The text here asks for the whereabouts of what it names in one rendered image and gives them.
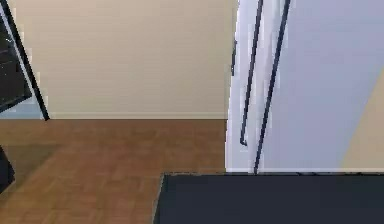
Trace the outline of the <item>dark grey kitchen counter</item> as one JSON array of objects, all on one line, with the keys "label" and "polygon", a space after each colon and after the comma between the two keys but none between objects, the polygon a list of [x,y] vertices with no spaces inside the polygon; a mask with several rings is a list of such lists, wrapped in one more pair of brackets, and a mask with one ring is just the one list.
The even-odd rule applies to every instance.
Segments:
[{"label": "dark grey kitchen counter", "polygon": [[166,175],[152,224],[384,224],[384,175]]}]

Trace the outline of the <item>pale grey fridge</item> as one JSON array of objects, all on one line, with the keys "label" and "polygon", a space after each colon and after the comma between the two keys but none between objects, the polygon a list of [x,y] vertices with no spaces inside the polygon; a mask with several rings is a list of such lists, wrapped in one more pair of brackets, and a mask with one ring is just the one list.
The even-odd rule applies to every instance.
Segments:
[{"label": "pale grey fridge", "polygon": [[341,168],[384,71],[384,0],[264,0],[240,144],[257,0],[237,0],[225,169]]}]

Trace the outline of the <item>dark rounded object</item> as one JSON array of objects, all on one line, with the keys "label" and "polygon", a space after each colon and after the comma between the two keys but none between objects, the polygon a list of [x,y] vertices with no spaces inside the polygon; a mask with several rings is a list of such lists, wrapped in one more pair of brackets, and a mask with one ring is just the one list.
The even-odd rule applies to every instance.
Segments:
[{"label": "dark rounded object", "polygon": [[0,146],[0,194],[15,181],[14,168],[4,149]]}]

